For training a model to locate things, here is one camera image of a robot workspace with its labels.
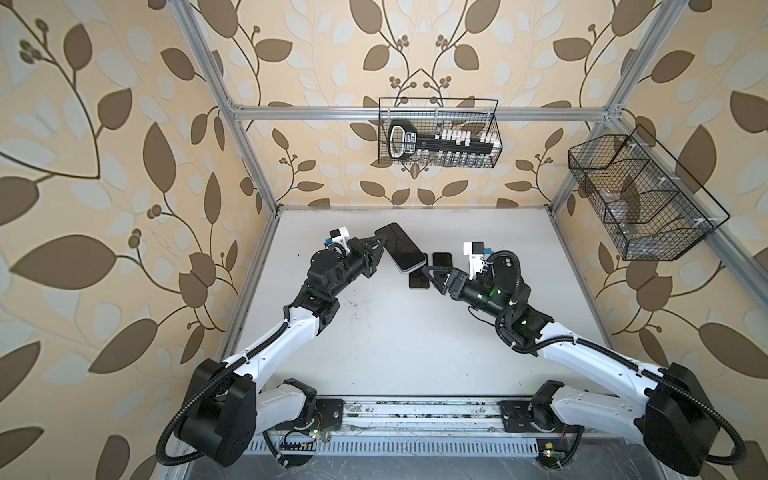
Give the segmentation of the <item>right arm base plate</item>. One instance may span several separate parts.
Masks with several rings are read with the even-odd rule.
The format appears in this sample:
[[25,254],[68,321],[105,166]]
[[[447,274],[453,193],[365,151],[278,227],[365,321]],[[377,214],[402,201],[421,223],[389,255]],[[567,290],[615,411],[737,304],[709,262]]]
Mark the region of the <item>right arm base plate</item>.
[[528,400],[502,400],[497,406],[505,433],[553,436],[575,434],[579,430],[578,426],[563,424],[557,419],[545,427],[538,426]]

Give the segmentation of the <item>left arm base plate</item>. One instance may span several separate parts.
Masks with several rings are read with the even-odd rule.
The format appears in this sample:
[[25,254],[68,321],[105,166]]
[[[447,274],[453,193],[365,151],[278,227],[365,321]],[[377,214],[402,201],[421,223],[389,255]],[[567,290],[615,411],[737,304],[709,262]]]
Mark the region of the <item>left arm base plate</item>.
[[336,431],[343,422],[345,402],[341,398],[319,397],[305,405],[297,419],[277,424],[273,430],[318,430]]

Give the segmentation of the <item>phone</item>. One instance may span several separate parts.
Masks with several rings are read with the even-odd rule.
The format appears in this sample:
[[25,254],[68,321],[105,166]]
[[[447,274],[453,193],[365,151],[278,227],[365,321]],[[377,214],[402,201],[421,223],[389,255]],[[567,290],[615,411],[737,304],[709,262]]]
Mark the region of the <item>phone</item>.
[[450,252],[433,252],[432,265],[438,268],[452,268],[453,256]]
[[414,270],[409,273],[408,285],[410,289],[429,289],[431,283],[422,270]]
[[426,265],[424,252],[398,223],[387,224],[374,233],[384,239],[385,251],[401,273],[410,274]]

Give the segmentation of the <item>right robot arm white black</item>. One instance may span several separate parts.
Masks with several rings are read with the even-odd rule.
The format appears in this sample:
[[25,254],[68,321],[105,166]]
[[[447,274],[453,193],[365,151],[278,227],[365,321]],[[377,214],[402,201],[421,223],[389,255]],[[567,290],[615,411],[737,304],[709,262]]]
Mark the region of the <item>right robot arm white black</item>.
[[735,466],[746,460],[742,436],[712,406],[692,371],[625,356],[535,309],[513,252],[473,260],[475,272],[435,266],[422,271],[440,294],[491,316],[496,335],[512,351],[565,366],[606,390],[590,393],[546,382],[530,401],[540,429],[561,423],[620,436],[689,477],[698,476],[706,463]]

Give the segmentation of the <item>black phone case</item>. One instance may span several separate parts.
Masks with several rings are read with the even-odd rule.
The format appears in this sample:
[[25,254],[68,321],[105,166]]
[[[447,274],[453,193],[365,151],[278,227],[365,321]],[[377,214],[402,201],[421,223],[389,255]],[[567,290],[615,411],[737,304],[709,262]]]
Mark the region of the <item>black phone case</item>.
[[510,284],[518,286],[522,282],[520,262],[516,254],[506,252],[503,255],[503,273],[506,282]]

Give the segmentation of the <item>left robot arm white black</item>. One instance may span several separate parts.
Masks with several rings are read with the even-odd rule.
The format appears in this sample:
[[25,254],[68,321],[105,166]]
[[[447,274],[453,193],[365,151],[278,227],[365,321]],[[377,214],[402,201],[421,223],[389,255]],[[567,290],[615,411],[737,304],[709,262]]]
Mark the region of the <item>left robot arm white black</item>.
[[315,420],[314,388],[288,379],[265,391],[267,381],[295,352],[315,339],[340,308],[339,294],[358,277],[372,277],[384,252],[384,237],[349,237],[333,231],[310,259],[307,278],[281,320],[241,352],[207,359],[195,369],[182,405],[163,429],[155,458],[179,466],[202,457],[228,467],[253,437],[294,420]]

